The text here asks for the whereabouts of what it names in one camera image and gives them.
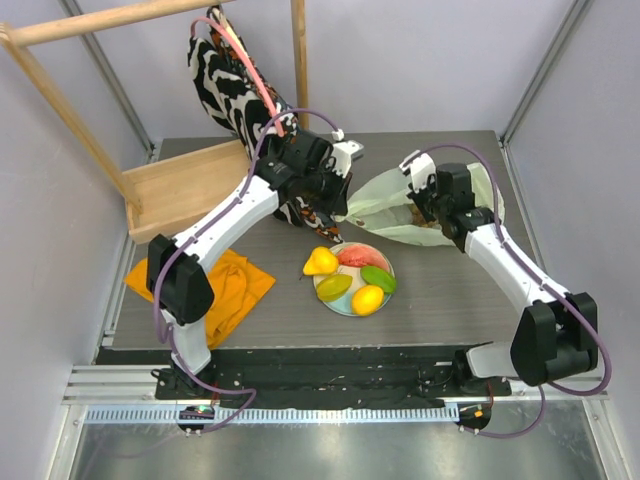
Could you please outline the green avocado print plastic bag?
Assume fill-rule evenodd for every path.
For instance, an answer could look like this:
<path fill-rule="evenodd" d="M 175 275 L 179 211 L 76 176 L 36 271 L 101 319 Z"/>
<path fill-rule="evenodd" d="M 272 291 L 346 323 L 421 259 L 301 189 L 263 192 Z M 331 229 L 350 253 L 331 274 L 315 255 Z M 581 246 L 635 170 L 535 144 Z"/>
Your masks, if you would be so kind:
<path fill-rule="evenodd" d="M 353 193 L 348 202 L 348 214 L 338 216 L 371 234 L 388 240 L 421 247 L 451 246 L 438 228 L 420 228 L 411 224 L 408 176 L 399 169 L 387 170 Z"/>

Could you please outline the green fake fruit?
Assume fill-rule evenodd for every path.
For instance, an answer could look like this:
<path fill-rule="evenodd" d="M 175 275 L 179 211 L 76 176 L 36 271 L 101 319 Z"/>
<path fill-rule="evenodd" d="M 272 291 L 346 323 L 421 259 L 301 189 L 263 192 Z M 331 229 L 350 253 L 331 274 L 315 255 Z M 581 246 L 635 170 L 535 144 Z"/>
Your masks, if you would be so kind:
<path fill-rule="evenodd" d="M 396 278 L 380 267 L 364 266 L 360 269 L 360 275 L 365 283 L 379 287 L 385 294 L 393 294 L 396 291 Z"/>

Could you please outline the yellow fake pear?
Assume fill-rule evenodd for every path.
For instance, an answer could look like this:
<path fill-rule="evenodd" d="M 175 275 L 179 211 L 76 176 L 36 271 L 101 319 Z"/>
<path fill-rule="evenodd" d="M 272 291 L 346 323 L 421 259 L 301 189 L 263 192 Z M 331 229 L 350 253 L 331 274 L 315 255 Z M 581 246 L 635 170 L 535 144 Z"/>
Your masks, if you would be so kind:
<path fill-rule="evenodd" d="M 312 250 L 303 266 L 305 276 L 330 275 L 336 272 L 339 260 L 327 247 L 319 246 Z"/>

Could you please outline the yellow fake lemon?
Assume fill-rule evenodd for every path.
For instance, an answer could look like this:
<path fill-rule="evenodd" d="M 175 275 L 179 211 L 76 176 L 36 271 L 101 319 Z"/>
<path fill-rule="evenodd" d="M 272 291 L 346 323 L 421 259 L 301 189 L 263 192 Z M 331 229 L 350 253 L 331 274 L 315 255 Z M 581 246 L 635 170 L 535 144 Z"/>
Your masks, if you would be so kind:
<path fill-rule="evenodd" d="M 384 290 L 376 285 L 366 285 L 358 289 L 351 298 L 351 310 L 357 316 L 375 313 L 385 301 Z"/>

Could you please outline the red fake watermelon slice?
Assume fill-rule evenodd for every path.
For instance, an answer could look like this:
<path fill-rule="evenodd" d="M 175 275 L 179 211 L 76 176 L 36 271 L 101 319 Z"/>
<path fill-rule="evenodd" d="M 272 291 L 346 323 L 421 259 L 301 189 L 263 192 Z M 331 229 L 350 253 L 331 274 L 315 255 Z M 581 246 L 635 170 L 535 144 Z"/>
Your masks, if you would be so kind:
<path fill-rule="evenodd" d="M 362 268 L 374 266 L 386 272 L 390 271 L 389 263 L 377 249 L 365 244 L 352 244 L 342 248 L 336 257 L 340 265 Z"/>

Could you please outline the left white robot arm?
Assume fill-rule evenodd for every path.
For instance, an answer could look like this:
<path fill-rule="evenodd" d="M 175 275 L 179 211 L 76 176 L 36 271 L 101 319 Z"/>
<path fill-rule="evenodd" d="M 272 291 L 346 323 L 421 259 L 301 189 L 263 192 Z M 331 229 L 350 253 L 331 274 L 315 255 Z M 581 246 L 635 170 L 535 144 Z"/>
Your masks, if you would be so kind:
<path fill-rule="evenodd" d="M 250 165 L 238 187 L 193 226 L 172 238 L 157 235 L 148 245 L 147 287 L 154 315 L 166 326 L 179 388 L 205 397 L 213 375 L 205 316 L 215 294 L 207 273 L 221 255 L 256 223 L 287 202 L 306 199 L 327 216 L 347 212 L 351 167 L 363 155 L 353 140 L 328 141 L 303 130 L 271 146 Z"/>

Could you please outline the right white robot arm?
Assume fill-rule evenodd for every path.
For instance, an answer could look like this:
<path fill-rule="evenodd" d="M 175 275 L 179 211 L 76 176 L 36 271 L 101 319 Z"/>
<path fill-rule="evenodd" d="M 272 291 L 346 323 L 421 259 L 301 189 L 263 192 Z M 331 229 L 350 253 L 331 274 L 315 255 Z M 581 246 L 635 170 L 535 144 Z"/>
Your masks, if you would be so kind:
<path fill-rule="evenodd" d="M 409 179 L 408 198 L 490 275 L 519 316 L 511 341 L 466 351 L 466 361 L 451 371 L 455 389 L 472 395 L 498 376 L 539 386 L 595 369 L 598 348 L 589 333 L 597 326 L 595 301 L 569 293 L 526 256 L 494 211 L 477 204 L 468 167 L 437 166 L 422 154 L 400 169 Z"/>

